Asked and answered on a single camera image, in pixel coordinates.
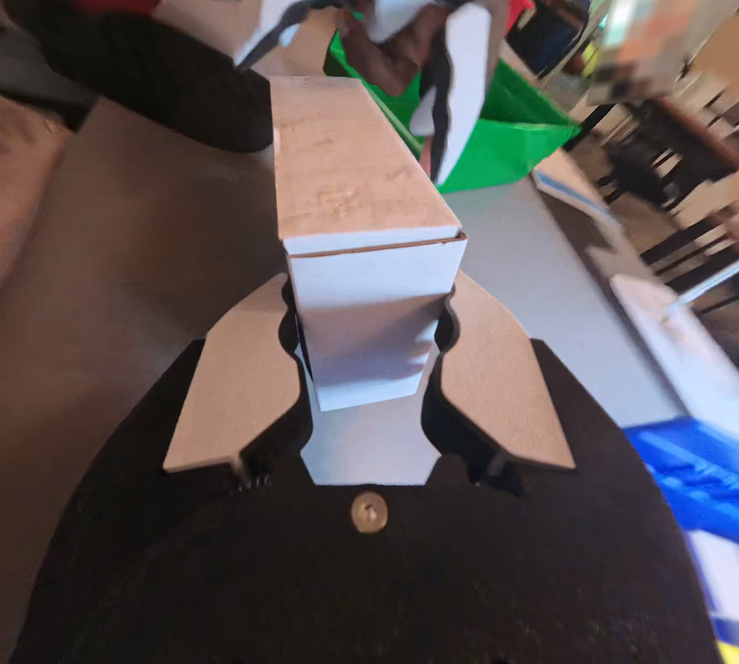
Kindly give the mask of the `blue plastic bin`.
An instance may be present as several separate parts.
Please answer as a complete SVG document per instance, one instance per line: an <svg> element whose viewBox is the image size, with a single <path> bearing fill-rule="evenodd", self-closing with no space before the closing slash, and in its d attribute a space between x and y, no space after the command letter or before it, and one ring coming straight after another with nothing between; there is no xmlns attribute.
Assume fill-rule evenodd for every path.
<svg viewBox="0 0 739 664"><path fill-rule="evenodd" d="M738 441L692 417L623 429L679 526L738 543Z"/></svg>

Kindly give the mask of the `green plastic bin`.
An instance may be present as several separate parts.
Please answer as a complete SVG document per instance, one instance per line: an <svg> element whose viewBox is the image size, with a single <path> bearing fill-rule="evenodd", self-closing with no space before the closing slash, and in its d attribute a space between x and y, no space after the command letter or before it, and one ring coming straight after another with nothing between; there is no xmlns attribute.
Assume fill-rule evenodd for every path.
<svg viewBox="0 0 739 664"><path fill-rule="evenodd" d="M499 60L463 154L439 192L519 181L574 137L577 125Z"/></svg>

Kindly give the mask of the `white cardboard box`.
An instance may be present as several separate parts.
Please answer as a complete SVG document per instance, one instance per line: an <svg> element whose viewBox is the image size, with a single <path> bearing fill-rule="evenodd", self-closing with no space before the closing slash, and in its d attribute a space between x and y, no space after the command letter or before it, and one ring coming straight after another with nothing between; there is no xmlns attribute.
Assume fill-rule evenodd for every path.
<svg viewBox="0 0 739 664"><path fill-rule="evenodd" d="M270 80L278 235L320 410L418 391L467 238L360 80Z"/></svg>

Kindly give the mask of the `person's left hand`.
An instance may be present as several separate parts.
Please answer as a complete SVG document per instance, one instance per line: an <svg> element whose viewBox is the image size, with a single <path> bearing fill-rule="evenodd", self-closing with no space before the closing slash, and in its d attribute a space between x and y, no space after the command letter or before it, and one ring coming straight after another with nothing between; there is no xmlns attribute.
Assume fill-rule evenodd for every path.
<svg viewBox="0 0 739 664"><path fill-rule="evenodd" d="M366 82L383 93L402 95L414 77L430 61L431 46L443 33L451 9L437 3L425 5L400 32L384 43L375 43L363 23L342 7L336 13L347 63Z"/></svg>

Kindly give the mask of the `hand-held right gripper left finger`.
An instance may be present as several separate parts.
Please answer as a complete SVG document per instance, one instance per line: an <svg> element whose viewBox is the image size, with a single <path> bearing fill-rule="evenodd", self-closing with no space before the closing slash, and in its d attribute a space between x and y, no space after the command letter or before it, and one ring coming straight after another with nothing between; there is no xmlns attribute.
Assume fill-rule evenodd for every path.
<svg viewBox="0 0 739 664"><path fill-rule="evenodd" d="M299 366L282 345L289 315L280 272L208 331L169 448L168 474L212 465L244 471L244 450L276 426L301 394Z"/></svg>

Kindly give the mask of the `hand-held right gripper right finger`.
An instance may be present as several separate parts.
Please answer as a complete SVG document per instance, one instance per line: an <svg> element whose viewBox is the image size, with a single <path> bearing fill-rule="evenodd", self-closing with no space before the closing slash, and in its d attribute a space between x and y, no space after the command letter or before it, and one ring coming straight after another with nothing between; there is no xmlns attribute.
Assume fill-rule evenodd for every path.
<svg viewBox="0 0 739 664"><path fill-rule="evenodd" d="M444 301L435 343L421 427L440 454L459 457L468 472L576 468L531 338L464 272Z"/></svg>

